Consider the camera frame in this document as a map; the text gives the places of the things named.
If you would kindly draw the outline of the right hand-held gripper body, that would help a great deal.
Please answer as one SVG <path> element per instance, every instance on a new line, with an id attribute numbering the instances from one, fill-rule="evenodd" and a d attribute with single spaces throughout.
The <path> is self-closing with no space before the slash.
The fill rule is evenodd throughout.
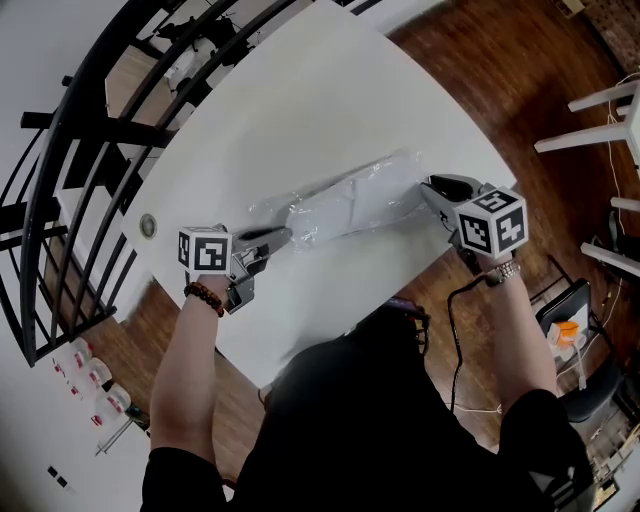
<path id="1" fill-rule="evenodd" d="M 474 275 L 480 272 L 479 255 L 497 259 L 529 241 L 526 201 L 505 187 L 457 204 L 449 203 L 438 212 L 452 222 L 451 244 Z"/>

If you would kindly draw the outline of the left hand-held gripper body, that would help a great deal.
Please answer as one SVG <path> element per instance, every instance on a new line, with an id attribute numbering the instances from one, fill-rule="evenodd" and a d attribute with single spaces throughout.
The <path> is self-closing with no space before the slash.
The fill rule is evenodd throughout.
<path id="1" fill-rule="evenodd" d="M 267 244 L 257 244 L 259 238 L 257 231 L 231 234 L 222 224 L 180 228 L 178 262 L 185 269 L 184 294 L 200 276 L 224 276 L 229 282 L 224 310 L 233 314 L 245 306 L 254 298 L 254 277 L 270 256 Z"/>

